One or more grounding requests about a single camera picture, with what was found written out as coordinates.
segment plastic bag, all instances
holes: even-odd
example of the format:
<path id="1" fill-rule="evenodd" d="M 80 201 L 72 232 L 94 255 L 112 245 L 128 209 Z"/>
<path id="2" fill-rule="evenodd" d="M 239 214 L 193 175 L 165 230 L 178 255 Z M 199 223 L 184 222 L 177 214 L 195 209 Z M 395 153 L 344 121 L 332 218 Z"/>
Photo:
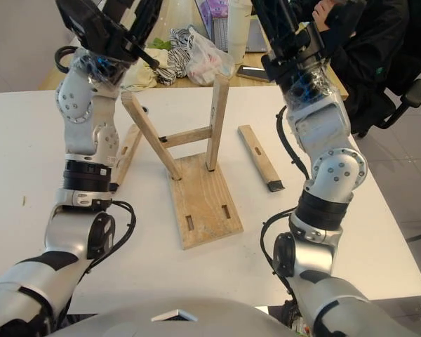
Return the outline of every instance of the plastic bag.
<path id="1" fill-rule="evenodd" d="M 192 27 L 189 31 L 190 39 L 193 39 L 192 47 L 189 48 L 190 61 L 186 66 L 190 80 L 195 84 L 207 86 L 213 83 L 215 74 L 231 77 L 236 69 L 232 56 L 217 49 L 215 44 Z"/>

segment purple box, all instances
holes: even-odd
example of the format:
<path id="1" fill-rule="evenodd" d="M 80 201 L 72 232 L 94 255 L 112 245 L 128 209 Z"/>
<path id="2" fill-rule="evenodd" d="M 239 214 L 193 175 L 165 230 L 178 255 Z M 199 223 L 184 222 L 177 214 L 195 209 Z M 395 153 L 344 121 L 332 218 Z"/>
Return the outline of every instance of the purple box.
<path id="1" fill-rule="evenodd" d="M 227 18 L 228 0 L 206 0 L 213 18 Z"/>

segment laptop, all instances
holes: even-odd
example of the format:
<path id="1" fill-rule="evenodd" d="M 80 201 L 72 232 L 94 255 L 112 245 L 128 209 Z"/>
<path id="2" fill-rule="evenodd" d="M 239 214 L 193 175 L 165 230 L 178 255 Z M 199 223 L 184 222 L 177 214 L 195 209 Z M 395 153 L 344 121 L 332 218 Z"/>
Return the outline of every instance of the laptop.
<path id="1" fill-rule="evenodd" d="M 195 0 L 198 12 L 203 20 L 204 27 L 208 34 L 208 38 L 221 51 L 227 51 L 227 18 L 215 17 L 209 6 L 208 0 Z M 222 7 L 226 6 L 224 1 L 221 1 Z M 250 21 L 250 32 L 248 34 L 248 41 L 246 43 L 247 53 L 266 53 L 267 44 L 262 35 L 260 22 L 257 18 Z"/>

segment human hand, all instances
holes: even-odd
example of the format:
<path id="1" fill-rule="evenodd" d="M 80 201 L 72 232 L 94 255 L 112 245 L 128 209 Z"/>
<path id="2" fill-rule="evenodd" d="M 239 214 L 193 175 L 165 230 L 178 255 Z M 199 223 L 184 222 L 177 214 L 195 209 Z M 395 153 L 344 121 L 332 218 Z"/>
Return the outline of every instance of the human hand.
<path id="1" fill-rule="evenodd" d="M 326 21 L 326 18 L 328 17 L 329 12 L 332 7 L 334 7 L 334 5 L 334 0 L 321 0 L 316 4 L 312 16 L 315 20 L 316 27 L 318 28 L 319 32 L 329 30 L 329 27 L 324 22 Z"/>

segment smartphone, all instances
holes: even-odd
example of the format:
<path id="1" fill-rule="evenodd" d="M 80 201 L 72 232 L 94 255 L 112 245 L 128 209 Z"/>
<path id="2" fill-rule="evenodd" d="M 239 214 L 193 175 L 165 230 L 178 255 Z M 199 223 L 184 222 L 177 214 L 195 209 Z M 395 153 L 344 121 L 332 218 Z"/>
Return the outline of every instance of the smartphone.
<path id="1" fill-rule="evenodd" d="M 241 65 L 236 73 L 239 77 L 247 79 L 255 79 L 262 82 L 270 82 L 267 73 L 262 68 L 250 67 L 249 65 Z"/>

